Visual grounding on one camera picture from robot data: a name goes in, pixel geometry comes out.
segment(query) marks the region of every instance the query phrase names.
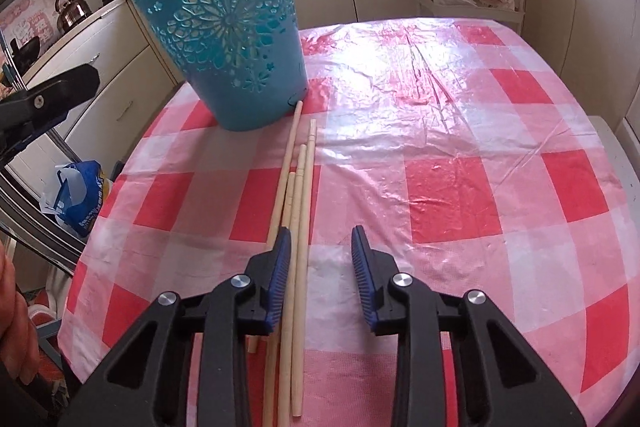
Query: red and white checkered tablecloth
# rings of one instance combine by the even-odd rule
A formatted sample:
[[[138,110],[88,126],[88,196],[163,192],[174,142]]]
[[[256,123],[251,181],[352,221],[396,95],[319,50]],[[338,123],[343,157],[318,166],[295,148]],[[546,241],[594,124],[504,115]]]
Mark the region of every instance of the red and white checkered tablecloth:
[[[300,423],[390,424],[395,338],[375,338],[362,317],[349,241],[361,223],[373,248],[434,290],[484,289],[596,425],[638,365],[640,245],[563,83],[495,22],[362,23],[301,38],[310,90],[298,143],[310,118],[319,132]],[[290,120],[227,132],[188,85],[162,110],[68,296],[59,342],[81,380],[159,293],[206,293],[263,251]],[[257,426],[261,350],[249,356]]]

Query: metal screw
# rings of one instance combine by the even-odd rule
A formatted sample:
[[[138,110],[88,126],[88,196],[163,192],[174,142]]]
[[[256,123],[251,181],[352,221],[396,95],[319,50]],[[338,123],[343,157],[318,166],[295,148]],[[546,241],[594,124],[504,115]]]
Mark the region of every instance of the metal screw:
[[[249,286],[250,282],[251,277],[245,275],[244,273],[240,273],[231,277],[231,286],[235,286],[236,288],[244,288],[245,286]]]
[[[471,304],[482,304],[484,301],[486,301],[486,295],[480,290],[471,290],[468,294],[466,294],[466,298],[469,299],[469,302]]]
[[[396,286],[405,287],[410,286],[414,278],[408,273],[396,273],[392,280]]]
[[[164,292],[158,297],[161,306],[171,306],[177,300],[178,296],[173,292]]]

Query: kitchen counter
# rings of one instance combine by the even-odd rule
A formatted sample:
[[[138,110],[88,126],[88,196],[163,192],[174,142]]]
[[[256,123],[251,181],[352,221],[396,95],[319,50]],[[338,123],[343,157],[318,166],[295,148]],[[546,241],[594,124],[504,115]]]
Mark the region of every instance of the kitchen counter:
[[[91,25],[93,22],[98,20],[101,17],[107,15],[107,13],[115,10],[118,6],[126,3],[127,0],[113,0],[106,6],[103,6],[98,11],[91,14],[84,21],[79,23],[79,25],[72,28],[66,34],[64,34],[55,44],[52,45],[46,52],[44,52],[38,60],[36,60],[31,68],[22,76],[22,79],[25,84],[28,84],[29,81],[42,69],[42,67],[56,54],[58,53],[67,43],[71,41],[78,33],[87,28],[87,26]]]

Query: blue plastic bag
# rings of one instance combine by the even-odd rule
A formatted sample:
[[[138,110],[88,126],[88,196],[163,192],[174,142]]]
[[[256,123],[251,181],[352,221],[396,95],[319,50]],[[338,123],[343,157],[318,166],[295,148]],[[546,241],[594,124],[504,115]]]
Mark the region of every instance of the blue plastic bag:
[[[58,223],[84,238],[110,190],[111,182],[97,161],[69,163],[56,167],[40,198],[40,209],[43,214],[54,214]]]

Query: black clamp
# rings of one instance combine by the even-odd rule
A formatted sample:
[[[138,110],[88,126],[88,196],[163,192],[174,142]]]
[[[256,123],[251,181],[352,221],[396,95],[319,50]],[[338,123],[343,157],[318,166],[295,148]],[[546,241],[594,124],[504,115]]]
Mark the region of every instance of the black clamp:
[[[244,273],[205,295],[162,293],[88,378],[59,427],[184,427],[195,333],[204,333],[199,427],[250,427],[245,335],[268,335],[280,320],[291,237],[254,255]]]
[[[99,86],[98,71],[83,64],[0,100],[0,168],[64,121],[71,109],[91,100]]]
[[[445,427],[440,332],[449,331],[461,427],[584,427],[551,370],[480,290],[432,291],[372,250],[363,227],[351,255],[365,320],[376,335],[398,335],[392,427]]]

